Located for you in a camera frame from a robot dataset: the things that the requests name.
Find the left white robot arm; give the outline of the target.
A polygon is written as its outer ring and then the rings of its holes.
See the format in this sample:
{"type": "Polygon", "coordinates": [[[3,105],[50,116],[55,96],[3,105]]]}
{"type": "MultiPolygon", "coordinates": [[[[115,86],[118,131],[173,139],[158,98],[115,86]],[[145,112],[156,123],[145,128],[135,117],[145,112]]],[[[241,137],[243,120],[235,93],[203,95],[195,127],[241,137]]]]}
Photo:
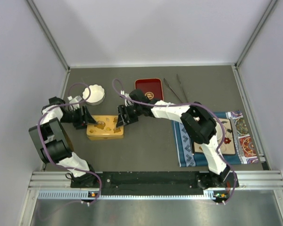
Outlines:
{"type": "Polygon", "coordinates": [[[99,179],[93,167],[75,152],[62,123],[71,123],[75,129],[85,129],[88,124],[97,124],[86,106],[80,106],[81,96],[68,97],[69,104],[58,97],[49,99],[42,108],[39,125],[29,129],[29,135],[44,164],[54,162],[68,170],[66,178],[71,187],[87,188],[97,185],[99,179]]]}

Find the metal tongs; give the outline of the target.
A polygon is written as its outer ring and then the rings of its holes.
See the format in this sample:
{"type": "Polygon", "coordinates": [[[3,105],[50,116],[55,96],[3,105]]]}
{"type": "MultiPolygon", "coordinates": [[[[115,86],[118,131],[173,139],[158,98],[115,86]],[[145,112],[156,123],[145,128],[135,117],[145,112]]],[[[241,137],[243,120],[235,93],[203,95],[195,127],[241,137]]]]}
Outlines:
{"type": "Polygon", "coordinates": [[[179,89],[175,89],[173,87],[173,85],[166,78],[163,79],[163,83],[181,103],[189,102],[187,94],[186,94],[185,89],[183,87],[181,77],[179,76],[179,74],[176,75],[176,80],[177,80],[178,86],[180,88],[181,94],[179,94],[179,92],[178,92],[179,89]]]}

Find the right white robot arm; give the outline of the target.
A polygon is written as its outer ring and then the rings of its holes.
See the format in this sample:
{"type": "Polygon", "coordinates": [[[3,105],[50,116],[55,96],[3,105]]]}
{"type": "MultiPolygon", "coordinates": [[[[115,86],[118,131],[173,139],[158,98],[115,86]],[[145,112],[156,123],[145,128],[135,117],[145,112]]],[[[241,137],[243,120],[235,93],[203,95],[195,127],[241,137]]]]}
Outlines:
{"type": "Polygon", "coordinates": [[[125,104],[117,107],[117,127],[135,123],[141,115],[181,123],[189,138],[201,146],[208,162],[211,182],[216,186],[227,182],[230,166],[220,152],[225,133],[222,132],[222,139],[218,140],[216,127],[221,121],[214,119],[208,109],[196,102],[175,105],[163,100],[149,99],[140,89],[129,94],[122,90],[120,96],[125,104]]]}

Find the white scalloped dish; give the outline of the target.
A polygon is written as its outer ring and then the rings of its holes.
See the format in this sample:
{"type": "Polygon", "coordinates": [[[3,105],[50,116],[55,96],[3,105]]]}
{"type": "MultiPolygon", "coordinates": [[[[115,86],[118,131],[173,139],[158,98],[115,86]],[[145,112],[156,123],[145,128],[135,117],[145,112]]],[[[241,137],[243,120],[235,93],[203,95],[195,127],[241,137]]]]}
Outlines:
{"type": "Polygon", "coordinates": [[[82,95],[83,99],[86,100],[86,103],[90,105],[99,105],[105,98],[105,90],[101,85],[94,84],[85,88],[82,95]]]}

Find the silver tin lid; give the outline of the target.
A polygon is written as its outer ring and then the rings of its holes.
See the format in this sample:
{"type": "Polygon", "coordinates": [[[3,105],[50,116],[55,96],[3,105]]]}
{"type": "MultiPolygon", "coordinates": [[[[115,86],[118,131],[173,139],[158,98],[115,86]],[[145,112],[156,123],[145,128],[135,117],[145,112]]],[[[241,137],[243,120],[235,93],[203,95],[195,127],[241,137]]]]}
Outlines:
{"type": "Polygon", "coordinates": [[[88,124],[86,135],[124,135],[124,127],[116,127],[117,115],[93,115],[97,124],[88,124]]]}

